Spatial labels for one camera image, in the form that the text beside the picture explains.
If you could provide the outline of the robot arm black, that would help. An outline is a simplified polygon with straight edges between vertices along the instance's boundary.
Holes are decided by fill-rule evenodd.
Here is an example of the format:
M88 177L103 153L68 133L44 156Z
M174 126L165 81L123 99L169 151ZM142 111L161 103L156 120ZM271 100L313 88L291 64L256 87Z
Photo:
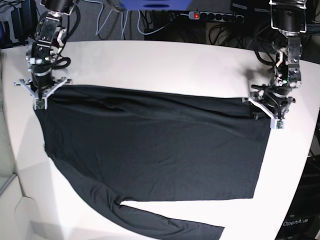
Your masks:
M71 84L67 77L55 78L53 71L63 70L71 64L69 57L62 52L67 40L77 29L81 14L77 0L41 0L40 5L47 9L36 26L35 41L26 51L28 80L19 79L15 86L21 86L33 97L35 110L46 110L48 98L65 84ZM70 17L76 13L76 22L71 31L63 26L63 16Z
M300 35L307 32L307 2L271 0L269 5L270 27L279 34L271 44L275 57L260 61L271 66L272 78L268 84L251 85L249 96L243 101L250 102L270 117L270 128L283 129L285 115L296 101L289 94L302 85Z

